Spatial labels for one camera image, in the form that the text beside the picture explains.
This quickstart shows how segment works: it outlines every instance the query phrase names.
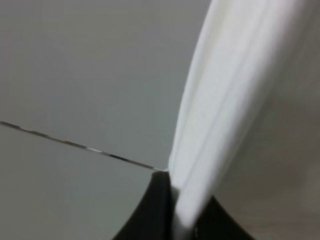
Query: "gray background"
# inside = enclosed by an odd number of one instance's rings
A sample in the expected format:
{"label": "gray background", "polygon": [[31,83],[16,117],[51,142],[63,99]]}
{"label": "gray background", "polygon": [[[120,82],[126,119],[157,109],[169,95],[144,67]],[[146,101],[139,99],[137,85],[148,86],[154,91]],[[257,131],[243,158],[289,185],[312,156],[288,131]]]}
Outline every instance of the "gray background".
{"label": "gray background", "polygon": [[165,169],[209,2],[1,1],[1,121]]}

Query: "black object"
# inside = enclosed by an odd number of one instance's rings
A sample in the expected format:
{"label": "black object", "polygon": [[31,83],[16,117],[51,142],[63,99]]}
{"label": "black object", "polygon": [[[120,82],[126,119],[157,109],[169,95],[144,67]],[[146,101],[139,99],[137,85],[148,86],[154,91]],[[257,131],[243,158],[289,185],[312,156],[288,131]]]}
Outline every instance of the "black object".
{"label": "black object", "polygon": [[194,228],[193,240],[254,240],[212,197]]}
{"label": "black object", "polygon": [[155,172],[138,207],[113,240],[168,240],[171,219],[169,174]]}

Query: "gray surface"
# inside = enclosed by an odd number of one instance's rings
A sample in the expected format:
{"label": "gray surface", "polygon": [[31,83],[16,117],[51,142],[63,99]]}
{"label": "gray surface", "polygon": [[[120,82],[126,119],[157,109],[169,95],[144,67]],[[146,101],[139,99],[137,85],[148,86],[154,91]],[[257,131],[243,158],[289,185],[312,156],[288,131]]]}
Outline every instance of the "gray surface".
{"label": "gray surface", "polygon": [[0,126],[0,239],[109,240],[152,171]]}
{"label": "gray surface", "polygon": [[0,121],[164,169],[209,0],[3,0]]}

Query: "gray wall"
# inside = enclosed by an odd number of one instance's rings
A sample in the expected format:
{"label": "gray wall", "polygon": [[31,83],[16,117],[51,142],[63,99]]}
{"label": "gray wall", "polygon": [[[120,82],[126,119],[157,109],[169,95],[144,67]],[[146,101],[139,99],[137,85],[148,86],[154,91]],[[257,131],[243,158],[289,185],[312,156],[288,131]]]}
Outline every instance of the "gray wall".
{"label": "gray wall", "polygon": [[166,168],[209,0],[4,0],[0,118]]}

